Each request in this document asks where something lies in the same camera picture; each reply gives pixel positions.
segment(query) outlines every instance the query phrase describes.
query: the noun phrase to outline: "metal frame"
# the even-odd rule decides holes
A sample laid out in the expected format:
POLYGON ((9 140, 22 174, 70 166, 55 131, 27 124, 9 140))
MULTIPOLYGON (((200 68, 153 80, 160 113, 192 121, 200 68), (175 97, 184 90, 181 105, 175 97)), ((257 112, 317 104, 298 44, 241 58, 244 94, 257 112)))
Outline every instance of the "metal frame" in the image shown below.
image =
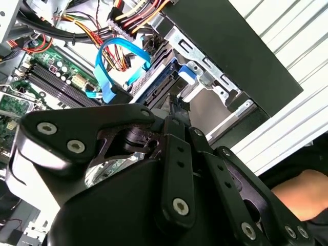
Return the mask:
MULTIPOLYGON (((204 67, 207 71, 217 65, 270 117, 302 92, 228 0, 180 0, 174 6, 168 5, 163 12, 167 18, 157 28, 161 35, 170 35, 172 28, 177 27, 206 55, 203 62, 207 64, 204 67), (190 9, 197 9, 197 16, 190 9)), ((179 44, 189 53, 193 49, 188 49, 189 43, 179 44)))
POLYGON ((6 1, 0 7, 0 43, 6 40, 11 27, 15 24, 19 7, 23 0, 6 1))

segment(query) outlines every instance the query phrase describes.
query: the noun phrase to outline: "connector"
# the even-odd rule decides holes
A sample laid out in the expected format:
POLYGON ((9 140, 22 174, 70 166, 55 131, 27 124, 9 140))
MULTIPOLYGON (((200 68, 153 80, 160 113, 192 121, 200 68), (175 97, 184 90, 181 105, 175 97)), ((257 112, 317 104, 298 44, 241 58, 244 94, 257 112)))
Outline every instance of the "connector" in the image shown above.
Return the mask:
POLYGON ((17 127, 17 122, 14 120, 11 120, 8 124, 7 124, 7 129, 12 131, 17 127))
POLYGON ((119 35, 123 36, 125 39, 127 39, 130 42, 135 41, 135 38, 137 36, 137 34, 133 34, 131 35, 130 33, 128 33, 120 24, 120 21, 116 21, 115 19, 122 15, 122 11, 120 11, 118 8, 112 8, 111 12, 108 15, 108 20, 107 20, 107 24, 108 26, 110 26, 114 31, 116 31, 119 35))
POLYGON ((81 89, 83 89, 86 86, 86 83, 87 83, 87 80, 79 74, 74 75, 72 77, 71 81, 72 81, 73 84, 80 87, 81 89))

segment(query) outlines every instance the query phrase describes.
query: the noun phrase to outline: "wire bundle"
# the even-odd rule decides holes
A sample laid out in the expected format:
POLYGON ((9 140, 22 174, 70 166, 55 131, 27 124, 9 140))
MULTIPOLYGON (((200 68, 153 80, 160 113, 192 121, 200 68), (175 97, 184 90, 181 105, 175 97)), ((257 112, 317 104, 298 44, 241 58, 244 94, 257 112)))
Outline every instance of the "wire bundle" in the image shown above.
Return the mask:
POLYGON ((155 15, 160 12, 170 0, 141 0, 129 12, 115 18, 120 25, 127 29, 127 32, 134 34, 145 24, 147 24, 155 15))
POLYGON ((145 61, 142 69, 148 70, 150 67, 149 54, 134 45, 133 43, 118 37, 110 38, 109 40, 105 41, 99 49, 98 55, 96 57, 96 67, 93 73, 101 87, 103 96, 102 99, 106 103, 109 103, 116 96, 116 93, 112 91, 112 87, 116 86, 116 82, 107 73, 103 61, 101 59, 101 54, 108 45, 119 45, 128 49, 133 54, 141 57, 145 61))
MULTIPOLYGON (((32 48, 32 49, 23 47, 22 50, 24 50, 28 53, 35 53, 35 54, 36 53, 43 53, 43 52, 47 51, 52 45, 53 38, 51 38, 50 41, 46 44, 46 42, 47 42, 46 36, 43 34, 42 37, 43 37, 43 42, 38 47, 32 48)), ((9 40, 7 43, 9 44, 9 46, 11 48, 17 48, 18 47, 18 44, 14 40, 9 40)))
MULTIPOLYGON (((97 49, 101 47, 101 45, 104 43, 104 40, 98 35, 99 30, 101 28, 97 17, 94 19, 92 16, 85 14, 80 11, 75 11, 75 12, 67 12, 65 16, 61 18, 63 21, 69 21, 73 22, 75 25, 79 26, 85 33, 86 35, 90 38, 92 43, 96 46, 97 49), (86 27, 84 24, 82 24, 79 19, 81 19, 81 16, 79 14, 82 14, 86 17, 85 20, 91 21, 93 25, 97 28, 97 31, 91 31, 88 27, 86 27)), ((123 54, 122 48, 115 46, 115 54, 113 54, 109 48, 104 49, 102 53, 105 61, 108 63, 110 66, 107 70, 115 69, 118 71, 126 71, 128 69, 128 63, 126 61, 126 58, 123 54)))
MULTIPOLYGON (((92 44, 92 41, 86 35, 85 33, 72 33, 67 32, 61 29, 58 29, 54 26, 52 26, 49 22, 43 21, 40 19, 33 10, 29 7, 29 5, 26 3, 26 1, 23 1, 23 4, 21 5, 19 12, 17 14, 17 20, 33 30, 35 30, 38 33, 44 34, 46 36, 63 40, 66 42, 72 42, 72 44, 75 43, 87 43, 92 44)), ((109 27, 101 28, 97 30, 98 36, 102 40, 106 40, 112 35, 112 31, 109 29, 109 27)))

